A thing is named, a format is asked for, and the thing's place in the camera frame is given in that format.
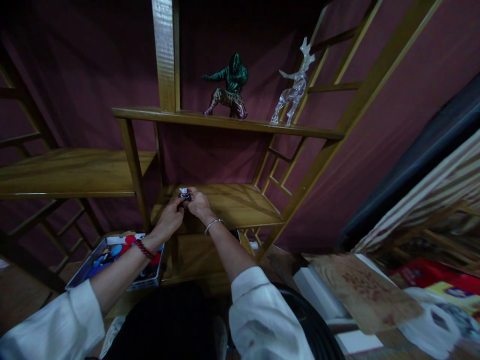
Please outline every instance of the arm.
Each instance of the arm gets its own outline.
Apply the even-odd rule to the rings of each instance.
[[[214,73],[212,76],[202,75],[201,78],[205,81],[212,82],[212,83],[223,81],[227,76],[227,70],[228,70],[228,67],[224,68],[222,71]]]
[[[217,219],[207,197],[188,188],[188,210],[205,226]],[[230,332],[242,359],[313,359],[305,333],[280,292],[221,222],[209,233],[231,282]]]
[[[247,68],[243,66],[242,70],[238,75],[232,76],[231,80],[235,83],[237,83],[240,86],[245,86],[249,79],[249,72],[247,71]]]
[[[182,224],[184,209],[178,209],[178,205],[183,200],[183,197],[173,200],[161,214],[157,226],[142,240],[145,248],[152,254],[156,253]],[[106,315],[110,311],[149,262],[150,259],[137,246],[133,246],[91,280],[91,287],[102,314]]]
[[[152,253],[182,223],[175,199],[143,240]],[[83,359],[105,336],[106,314],[150,260],[137,246],[91,280],[65,292],[0,339],[0,359]]]
[[[188,192],[192,201],[187,201],[185,204],[188,206],[188,210],[199,218],[205,226],[218,219],[210,208],[209,200],[203,193],[195,187],[189,187]],[[246,269],[257,266],[255,260],[221,222],[213,223],[208,232],[231,283]]]

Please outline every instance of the brown paper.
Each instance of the brown paper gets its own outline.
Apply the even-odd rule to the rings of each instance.
[[[421,305],[353,254],[304,255],[367,335],[423,314]]]

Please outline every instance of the green figurine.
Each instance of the green figurine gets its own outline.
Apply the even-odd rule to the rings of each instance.
[[[212,76],[202,75],[201,78],[208,82],[220,82],[225,80],[226,87],[225,90],[217,88],[213,92],[211,95],[210,107],[203,113],[204,115],[212,115],[214,107],[220,103],[230,108],[231,118],[245,119],[247,117],[248,113],[245,110],[244,101],[240,93],[242,92],[242,87],[249,79],[249,72],[242,64],[242,60],[238,53],[231,56],[230,65],[222,71],[219,71]]]

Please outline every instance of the silver bangle bracelet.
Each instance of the silver bangle bracelet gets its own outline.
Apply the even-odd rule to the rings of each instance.
[[[221,218],[217,218],[217,219],[213,220],[211,223],[209,223],[208,226],[205,229],[205,236],[207,236],[207,233],[208,233],[210,227],[212,226],[212,224],[216,223],[216,222],[222,222],[223,223],[224,221]]]

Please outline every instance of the person's left hand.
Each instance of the person's left hand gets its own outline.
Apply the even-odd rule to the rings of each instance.
[[[170,239],[184,219],[185,210],[183,207],[179,207],[184,200],[183,197],[175,197],[170,200],[152,233],[161,233],[166,240]]]

